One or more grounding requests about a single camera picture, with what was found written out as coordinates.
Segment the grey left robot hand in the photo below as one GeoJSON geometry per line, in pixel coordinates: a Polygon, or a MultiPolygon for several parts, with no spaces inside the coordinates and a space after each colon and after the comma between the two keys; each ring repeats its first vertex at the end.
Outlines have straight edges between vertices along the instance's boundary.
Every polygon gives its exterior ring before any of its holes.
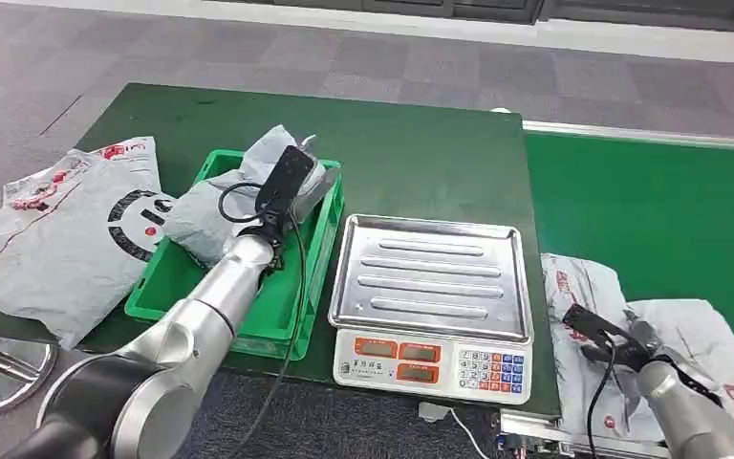
{"type": "Polygon", "coordinates": [[[325,194],[333,185],[338,171],[327,169],[311,152],[309,144],[315,139],[311,135],[303,142],[298,142],[291,134],[288,134],[292,144],[298,147],[313,160],[313,168],[309,176],[304,180],[297,196],[291,205],[292,215],[298,223],[302,223],[312,212],[313,208],[323,199],[325,194]]]}

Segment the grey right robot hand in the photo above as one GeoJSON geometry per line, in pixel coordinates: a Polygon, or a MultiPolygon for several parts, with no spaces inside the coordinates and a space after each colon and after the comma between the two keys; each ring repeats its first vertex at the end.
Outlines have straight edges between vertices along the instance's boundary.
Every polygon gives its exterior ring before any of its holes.
{"type": "Polygon", "coordinates": [[[615,367],[624,367],[638,372],[660,348],[660,339],[655,328],[632,309],[623,309],[624,319],[614,327],[600,330],[608,340],[595,344],[584,344],[581,354],[588,361],[613,362],[615,367]]]}

